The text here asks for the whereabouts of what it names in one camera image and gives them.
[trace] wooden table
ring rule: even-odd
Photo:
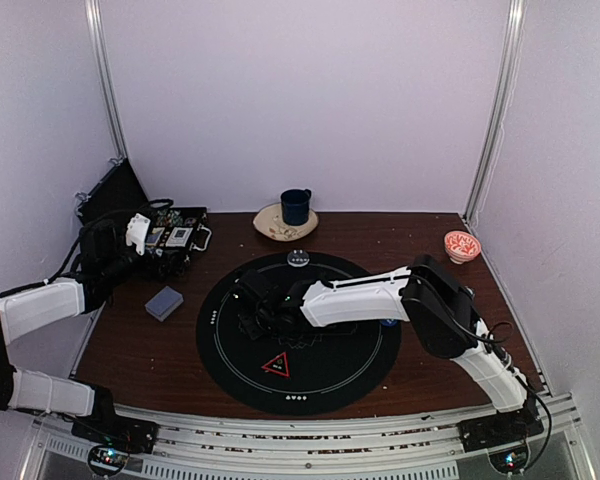
[[[293,243],[277,243],[257,233],[252,214],[212,214],[213,238],[183,278],[168,284],[185,298],[164,323],[144,310],[163,284],[140,279],[118,287],[82,357],[77,378],[113,391],[116,402],[152,410],[238,418],[279,418],[242,405],[207,374],[196,353],[196,320],[207,293],[244,262],[293,248],[344,257],[380,273],[408,265],[429,253],[462,283],[476,291],[476,306],[493,325],[513,319],[482,258],[454,265],[443,237],[464,230],[455,214],[321,213],[320,226]],[[313,418],[403,415],[489,403],[489,398],[455,363],[431,357],[405,325],[400,354],[387,378],[363,399],[337,412]],[[515,364],[535,385],[539,378],[529,351],[514,332],[505,345]]]

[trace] red patterned bowl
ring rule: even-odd
[[[467,232],[453,231],[444,236],[444,249],[453,263],[461,264],[480,255],[482,245]]]

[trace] red triangle symbol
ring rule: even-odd
[[[266,372],[276,373],[289,378],[289,362],[287,362],[287,352],[283,352],[273,360],[269,360],[262,366]]]

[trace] eraser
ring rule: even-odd
[[[147,302],[145,308],[151,316],[164,322],[171,312],[182,305],[183,301],[182,294],[176,292],[171,287],[164,287],[155,297]]]

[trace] cable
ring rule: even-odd
[[[530,468],[532,468],[536,463],[538,463],[538,460],[540,460],[540,457],[542,457],[542,454],[547,449],[547,445],[549,444],[549,439],[551,438],[551,431],[553,429],[553,417],[551,416],[549,407],[547,407],[547,404],[544,403],[542,398],[540,398],[540,395],[538,395],[535,391],[533,391],[533,389],[527,384],[527,382],[523,381],[520,377],[516,376],[516,380],[518,380],[518,382],[520,382],[520,384],[529,393],[529,395],[531,395],[535,400],[537,400],[538,403],[542,406],[542,408],[544,409],[544,411],[547,414],[547,420],[549,422],[549,425],[547,425],[547,435],[544,438],[542,447],[540,447],[540,450],[538,451],[538,454],[535,456],[535,458],[533,460],[531,460],[530,462],[528,462],[524,466],[524,468],[521,470],[521,472],[524,473],[527,470],[529,470]]]
[[[513,323],[511,323],[511,322],[506,322],[506,321],[503,321],[503,322],[498,322],[498,323],[496,323],[496,324],[495,324],[493,327],[491,327],[491,328],[489,329],[489,331],[487,332],[487,338],[488,338],[488,339],[490,339],[490,340],[493,340],[493,339],[494,339],[494,338],[493,338],[493,332],[495,332],[495,331],[496,331],[498,328],[500,328],[500,327],[502,327],[502,326],[505,326],[505,325],[506,325],[507,327],[509,327],[509,329],[510,329],[511,331],[509,332],[509,335],[507,335],[506,337],[504,337],[504,339],[500,339],[500,340],[498,340],[498,342],[500,342],[500,343],[504,343],[504,342],[506,342],[507,340],[509,340],[509,339],[510,339],[510,338],[513,336]]]
[[[144,203],[139,208],[135,208],[135,209],[126,208],[126,209],[120,209],[120,210],[111,210],[110,212],[100,215],[98,218],[96,218],[95,220],[92,220],[91,222],[85,224],[82,227],[82,229],[80,230],[80,234],[78,235],[78,238],[76,238],[75,242],[73,242],[73,245],[71,245],[71,248],[69,249],[69,253],[62,261],[60,268],[58,268],[58,270],[53,275],[51,275],[51,277],[49,277],[45,281],[29,283],[26,285],[21,285],[19,287],[11,288],[9,290],[0,292],[0,298],[8,297],[9,295],[15,295],[16,293],[24,292],[25,290],[31,290],[32,288],[44,287],[45,285],[55,282],[58,278],[60,278],[63,275],[63,272],[64,272],[65,268],[67,268],[67,265],[69,264],[69,261],[71,260],[71,257],[73,257],[73,254],[75,253],[76,248],[78,248],[78,245],[80,245],[80,240],[82,240],[82,238],[86,235],[86,233],[89,230],[91,230],[97,223],[101,222],[102,220],[104,220],[108,217],[114,216],[114,215],[119,215],[121,213],[147,213],[148,211],[163,210],[165,208],[171,208],[172,206],[173,206],[173,200],[171,200],[169,198],[158,198],[156,200],[151,200],[149,202]]]

